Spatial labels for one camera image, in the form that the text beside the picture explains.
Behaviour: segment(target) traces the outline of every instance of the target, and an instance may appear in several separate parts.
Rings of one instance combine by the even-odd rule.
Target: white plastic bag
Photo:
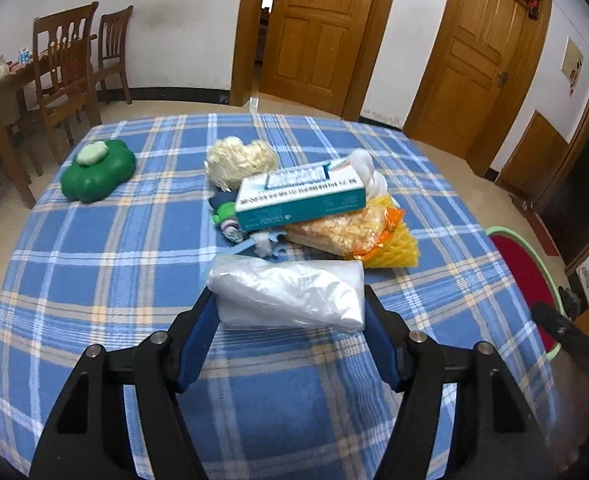
[[[311,260],[276,264],[220,254],[207,285],[227,328],[332,327],[364,329],[363,264]]]

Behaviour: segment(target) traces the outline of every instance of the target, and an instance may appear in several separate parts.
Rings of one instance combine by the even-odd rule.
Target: teal cardboard box
[[[244,178],[236,201],[246,232],[365,207],[365,186],[347,158]]]

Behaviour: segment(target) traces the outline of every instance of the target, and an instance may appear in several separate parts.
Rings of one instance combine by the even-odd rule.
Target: green flower-shaped soap dish
[[[130,180],[135,169],[136,157],[125,142],[98,140],[81,148],[63,172],[61,191],[69,200],[103,200],[116,186]]]

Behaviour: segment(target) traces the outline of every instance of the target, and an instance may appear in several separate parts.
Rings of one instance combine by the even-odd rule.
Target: blue plaid tablecloth
[[[138,344],[198,297],[228,246],[210,219],[204,173],[216,139],[263,139],[282,167],[372,153],[418,239],[417,269],[367,270],[385,308],[442,344],[492,342],[537,420],[555,411],[551,370],[506,264],[450,184],[398,131],[309,117],[174,116],[93,128],[82,144],[123,139],[136,174],[107,199],[69,203],[60,173],[33,209],[0,299],[0,451],[27,472],[44,423],[84,349]],[[64,164],[62,171],[70,164]],[[290,245],[287,258],[319,258]],[[429,478],[447,461],[455,385],[443,388]],[[362,335],[219,328],[199,380],[179,397],[210,479],[370,479],[401,396],[374,367]],[[126,388],[132,452],[152,472],[136,396]]]

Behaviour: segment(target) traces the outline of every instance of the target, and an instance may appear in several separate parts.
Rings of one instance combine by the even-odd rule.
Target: white cloth
[[[354,171],[365,185],[365,197],[367,200],[388,194],[388,182],[379,171],[374,170],[372,155],[367,150],[357,148],[350,153],[348,158]]]

